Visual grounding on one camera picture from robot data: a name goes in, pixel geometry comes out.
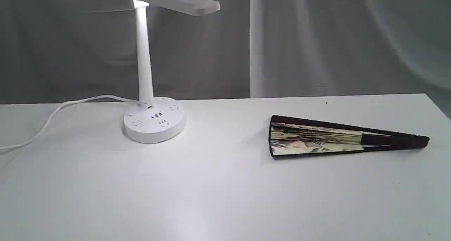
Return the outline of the grey backdrop curtain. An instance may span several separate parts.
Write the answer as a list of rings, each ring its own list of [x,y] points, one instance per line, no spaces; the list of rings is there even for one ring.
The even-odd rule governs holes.
[[[146,8],[154,95],[425,93],[450,116],[450,0],[216,0]],[[1,0],[1,104],[137,99],[130,0]]]

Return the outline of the white desk lamp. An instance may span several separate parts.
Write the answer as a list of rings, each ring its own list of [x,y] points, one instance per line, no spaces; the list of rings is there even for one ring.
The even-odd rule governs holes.
[[[157,98],[153,90],[153,71],[149,47],[147,7],[152,5],[195,17],[219,11],[215,0],[130,0],[135,13],[139,100],[124,115],[126,135],[143,144],[160,143],[184,130],[187,117],[180,101]]]

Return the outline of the painted folding paper fan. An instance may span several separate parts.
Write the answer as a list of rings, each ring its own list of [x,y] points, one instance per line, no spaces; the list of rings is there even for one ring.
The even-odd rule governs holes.
[[[268,129],[271,156],[276,160],[347,153],[416,150],[430,138],[347,124],[273,115]]]

